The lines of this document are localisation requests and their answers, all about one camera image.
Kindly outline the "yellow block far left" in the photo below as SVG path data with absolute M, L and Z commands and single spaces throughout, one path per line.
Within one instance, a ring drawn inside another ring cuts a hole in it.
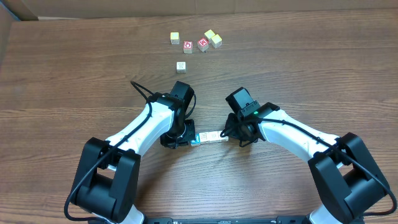
M 170 33 L 170 42 L 172 45 L 178 45 L 180 43 L 180 35 L 178 32 Z

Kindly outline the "red block letter E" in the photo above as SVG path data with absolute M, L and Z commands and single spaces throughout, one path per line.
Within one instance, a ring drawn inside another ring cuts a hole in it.
M 209 48 L 209 42 L 205 38 L 201 38 L 197 41 L 197 47 L 200 51 L 205 52 Z

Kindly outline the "red block letter left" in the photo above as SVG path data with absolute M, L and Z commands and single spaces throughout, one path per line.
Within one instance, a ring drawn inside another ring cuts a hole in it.
M 185 54 L 192 54 L 193 53 L 193 42 L 192 41 L 185 41 L 183 43 L 183 52 Z

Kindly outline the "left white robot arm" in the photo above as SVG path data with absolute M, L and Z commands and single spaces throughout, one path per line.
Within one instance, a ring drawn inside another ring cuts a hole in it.
M 175 149 L 195 139 L 187 109 L 195 101 L 191 89 L 151 93 L 142 113 L 120 132 L 105 140 L 89 139 L 65 201 L 65 217 L 80 221 L 68 212 L 74 204 L 92 214 L 84 219 L 88 223 L 145 223 L 146 216 L 134 205 L 141 158 L 156 140 Z

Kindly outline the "yellow block right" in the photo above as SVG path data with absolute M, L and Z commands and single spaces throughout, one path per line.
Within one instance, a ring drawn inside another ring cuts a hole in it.
M 213 46 L 215 49 L 221 47 L 222 42 L 223 42 L 223 39 L 220 37 L 219 34 L 216 34 L 216 35 L 214 35 L 214 36 L 211 38 L 211 44 L 212 44 L 212 46 Z

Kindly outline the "red framed block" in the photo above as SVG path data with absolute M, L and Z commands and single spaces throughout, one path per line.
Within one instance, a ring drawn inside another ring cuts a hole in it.
M 220 134 L 217 131 L 212 131 L 208 133 L 208 140 L 209 142 L 219 142 L 220 141 Z

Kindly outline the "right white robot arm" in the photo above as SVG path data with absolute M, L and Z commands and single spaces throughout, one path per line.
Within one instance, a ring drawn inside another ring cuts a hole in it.
M 241 147 L 268 141 L 308 164 L 322 205 L 307 216 L 307 223 L 360 222 L 362 217 L 397 210 L 388 181 L 359 136 L 317 131 L 272 103 L 229 100 L 228 104 L 233 111 L 222 136 L 238 139 Z

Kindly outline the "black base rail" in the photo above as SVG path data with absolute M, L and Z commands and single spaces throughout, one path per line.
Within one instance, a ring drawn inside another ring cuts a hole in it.
M 199 218 L 199 219 L 173 219 L 173 218 L 146 218 L 144 224 L 310 224 L 306 216 L 279 216 L 275 218 Z

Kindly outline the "yellow block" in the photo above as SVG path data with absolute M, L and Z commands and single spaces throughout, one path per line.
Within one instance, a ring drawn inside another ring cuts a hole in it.
M 211 29 L 209 29 L 204 33 L 204 36 L 206 40 L 210 42 L 212 37 L 215 36 L 215 33 Z
M 223 39 L 220 37 L 219 34 L 216 34 L 216 35 L 214 35 L 214 36 L 211 38 L 211 44 L 212 44 L 212 46 L 213 46 L 215 49 L 221 47 L 222 42 L 223 42 Z
M 180 43 L 180 35 L 178 32 L 170 33 L 170 42 L 172 45 L 178 45 Z

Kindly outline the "plain white block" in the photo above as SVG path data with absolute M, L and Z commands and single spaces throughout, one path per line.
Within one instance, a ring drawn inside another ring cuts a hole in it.
M 219 140 L 219 142 L 226 142 L 226 141 L 229 140 L 229 137 L 227 137 L 227 136 L 222 137 L 221 136 L 221 131 L 218 131 L 218 140 Z

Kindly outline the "yellow block upper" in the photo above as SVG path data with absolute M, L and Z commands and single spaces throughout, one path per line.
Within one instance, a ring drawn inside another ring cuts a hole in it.
M 206 40 L 210 42 L 212 37 L 215 36 L 215 33 L 211 29 L 209 29 L 204 33 L 204 36 Z

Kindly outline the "white patterned block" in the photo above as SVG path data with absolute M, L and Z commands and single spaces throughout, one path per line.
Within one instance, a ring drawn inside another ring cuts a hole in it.
M 206 144 L 206 143 L 208 143 L 208 142 L 210 141 L 209 132 L 200 133 L 200 134 L 199 134 L 199 137 L 200 137 L 200 142 L 201 142 L 202 144 Z
M 186 62 L 177 62 L 176 71 L 177 73 L 186 73 L 187 72 Z

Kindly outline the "blue letter block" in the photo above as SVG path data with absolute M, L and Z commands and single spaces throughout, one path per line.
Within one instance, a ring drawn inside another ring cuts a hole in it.
M 201 144 L 200 135 L 196 134 L 195 139 L 190 141 L 191 146 L 199 146 Z

